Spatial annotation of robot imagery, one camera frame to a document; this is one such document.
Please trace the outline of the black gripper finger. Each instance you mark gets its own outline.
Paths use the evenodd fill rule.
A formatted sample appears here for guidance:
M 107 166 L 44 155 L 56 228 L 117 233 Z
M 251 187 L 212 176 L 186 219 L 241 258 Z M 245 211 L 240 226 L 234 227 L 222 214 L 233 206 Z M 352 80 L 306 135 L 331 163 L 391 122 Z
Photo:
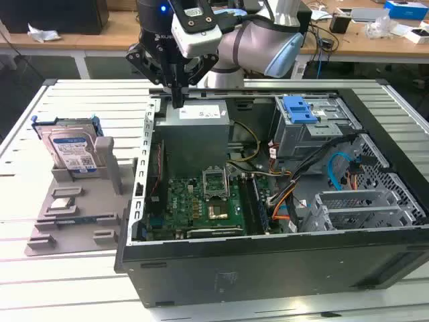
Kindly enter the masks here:
M 178 82 L 173 64 L 168 61 L 168 53 L 164 46 L 156 45 L 155 55 L 148 54 L 142 43 L 130 47 L 126 59 L 140 73 L 155 85 L 163 85 L 165 92 L 169 93 L 172 107 L 178 108 Z
M 205 54 L 197 58 L 183 58 L 178 64 L 178 108 L 183 107 L 190 85 L 197 85 L 218 62 L 217 54 Z

